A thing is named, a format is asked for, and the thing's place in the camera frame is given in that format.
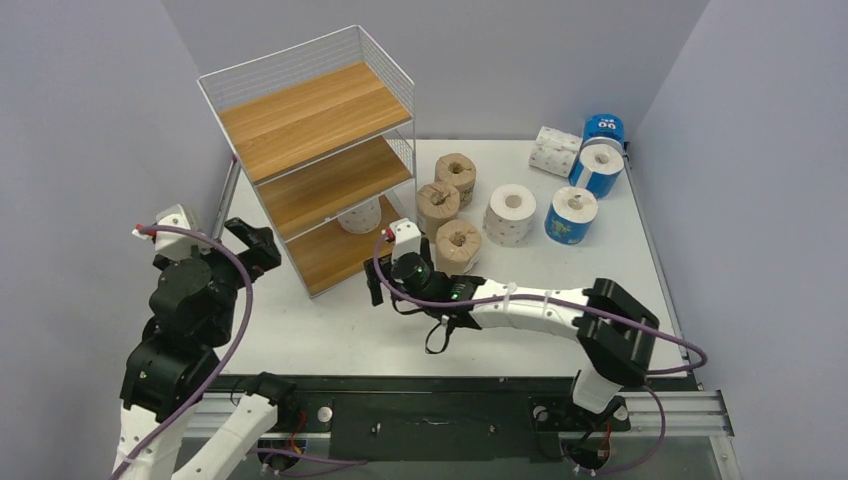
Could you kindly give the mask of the brown roll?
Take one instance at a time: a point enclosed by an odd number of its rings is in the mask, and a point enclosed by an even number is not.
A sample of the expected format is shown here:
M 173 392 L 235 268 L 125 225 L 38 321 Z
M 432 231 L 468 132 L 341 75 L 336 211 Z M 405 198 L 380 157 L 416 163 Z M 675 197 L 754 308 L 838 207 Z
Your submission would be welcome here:
M 460 193 L 445 182 L 423 185 L 416 193 L 416 224 L 423 236 L 434 241 L 437 231 L 445 223 L 457 218 Z
M 451 220 L 436 235 L 436 268 L 449 276 L 468 274 L 482 248 L 480 231 L 464 220 Z
M 434 180 L 452 185 L 459 192 L 460 208 L 470 205 L 477 179 L 473 161 L 461 153 L 441 156 L 435 164 Z

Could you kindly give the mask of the white wire wooden shelf rack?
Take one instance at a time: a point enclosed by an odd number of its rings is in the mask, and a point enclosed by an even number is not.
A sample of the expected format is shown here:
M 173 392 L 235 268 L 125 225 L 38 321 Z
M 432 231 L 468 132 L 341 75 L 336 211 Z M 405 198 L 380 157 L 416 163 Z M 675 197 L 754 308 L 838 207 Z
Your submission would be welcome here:
M 415 85 L 350 25 L 200 77 L 199 87 L 310 296 L 358 274 L 378 234 L 415 217 Z M 338 217 L 378 197 L 362 235 Z

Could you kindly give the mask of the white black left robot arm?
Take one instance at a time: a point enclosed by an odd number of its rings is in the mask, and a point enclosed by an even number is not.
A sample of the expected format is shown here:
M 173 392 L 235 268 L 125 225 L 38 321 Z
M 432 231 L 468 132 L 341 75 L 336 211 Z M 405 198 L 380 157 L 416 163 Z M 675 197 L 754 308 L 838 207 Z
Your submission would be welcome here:
M 224 424 L 176 465 L 189 420 L 246 333 L 254 282 L 282 263 L 272 229 L 240 218 L 224 227 L 244 251 L 233 253 L 179 216 L 133 231 L 153 241 L 160 276 L 152 317 L 126 362 L 114 479 L 225 479 L 263 434 L 300 420 L 295 384 L 259 373 Z

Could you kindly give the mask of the white floral tissue pack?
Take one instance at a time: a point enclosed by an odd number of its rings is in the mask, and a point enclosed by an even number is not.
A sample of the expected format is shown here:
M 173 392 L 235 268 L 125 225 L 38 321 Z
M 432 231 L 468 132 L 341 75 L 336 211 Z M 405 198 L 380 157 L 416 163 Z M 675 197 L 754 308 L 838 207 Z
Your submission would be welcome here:
M 543 126 L 528 159 L 530 167 L 568 178 L 577 160 L 582 139 L 574 134 Z

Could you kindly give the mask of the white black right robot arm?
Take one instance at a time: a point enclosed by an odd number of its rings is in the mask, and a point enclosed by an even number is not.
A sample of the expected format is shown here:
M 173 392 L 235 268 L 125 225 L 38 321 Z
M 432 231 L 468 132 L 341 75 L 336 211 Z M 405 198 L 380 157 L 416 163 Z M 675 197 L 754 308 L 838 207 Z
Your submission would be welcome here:
M 641 388 L 649 375 L 655 345 L 650 330 L 659 320 L 611 279 L 584 289 L 539 290 L 473 275 L 450 277 L 414 252 L 398 259 L 371 256 L 363 263 L 371 302 L 413 304 L 412 314 L 435 321 L 450 343 L 457 329 L 512 328 L 577 343 L 588 359 L 564 400 L 566 418 L 578 427 L 612 416 L 623 388 Z

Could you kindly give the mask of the blue cartoon-face roll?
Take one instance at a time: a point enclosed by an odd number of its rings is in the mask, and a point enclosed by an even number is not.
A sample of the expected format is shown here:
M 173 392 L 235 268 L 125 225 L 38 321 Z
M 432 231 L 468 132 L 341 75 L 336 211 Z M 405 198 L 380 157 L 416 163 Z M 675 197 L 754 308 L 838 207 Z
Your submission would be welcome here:
M 582 146 L 603 144 L 623 154 L 625 152 L 625 128 L 623 121 L 613 114 L 596 114 L 583 125 Z

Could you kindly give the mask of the white red-dotted toilet roll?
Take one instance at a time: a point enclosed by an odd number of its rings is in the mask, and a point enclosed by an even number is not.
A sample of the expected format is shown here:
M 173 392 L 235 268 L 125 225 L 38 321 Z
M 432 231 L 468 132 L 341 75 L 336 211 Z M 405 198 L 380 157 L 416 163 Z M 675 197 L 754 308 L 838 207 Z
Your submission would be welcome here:
M 531 190 L 520 184 L 504 184 L 492 192 L 483 219 L 483 229 L 496 245 L 515 247 L 532 229 L 537 201 Z
M 348 233 L 362 235 L 378 228 L 382 209 L 378 197 L 369 199 L 338 217 L 338 223 Z

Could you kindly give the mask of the blue wrapped toilet roll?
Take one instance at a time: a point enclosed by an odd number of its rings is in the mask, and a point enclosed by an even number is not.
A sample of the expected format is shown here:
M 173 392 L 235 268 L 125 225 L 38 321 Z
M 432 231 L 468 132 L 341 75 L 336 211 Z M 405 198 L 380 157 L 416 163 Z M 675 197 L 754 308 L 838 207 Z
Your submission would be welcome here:
M 565 186 L 557 190 L 543 222 L 546 235 L 564 245 L 579 244 L 598 215 L 596 197 L 581 187 Z

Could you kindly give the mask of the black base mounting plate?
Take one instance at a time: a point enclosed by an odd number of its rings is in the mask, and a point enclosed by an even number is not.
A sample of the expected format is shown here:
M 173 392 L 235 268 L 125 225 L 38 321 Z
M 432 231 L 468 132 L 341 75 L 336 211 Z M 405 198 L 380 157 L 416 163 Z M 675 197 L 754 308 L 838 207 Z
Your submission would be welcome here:
M 285 376 L 275 433 L 326 434 L 344 460 L 559 462 L 607 432 L 659 426 L 656 401 L 626 388 L 601 414 L 571 400 L 570 377 Z

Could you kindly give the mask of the blue white wrapped roll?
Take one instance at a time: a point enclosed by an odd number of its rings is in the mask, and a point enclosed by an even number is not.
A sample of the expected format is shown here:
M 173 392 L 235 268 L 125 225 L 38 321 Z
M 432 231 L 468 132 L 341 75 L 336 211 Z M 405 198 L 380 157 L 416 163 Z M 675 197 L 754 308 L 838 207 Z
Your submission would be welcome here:
M 606 197 L 625 166 L 623 155 L 614 147 L 594 144 L 583 147 L 569 175 L 572 186 Z

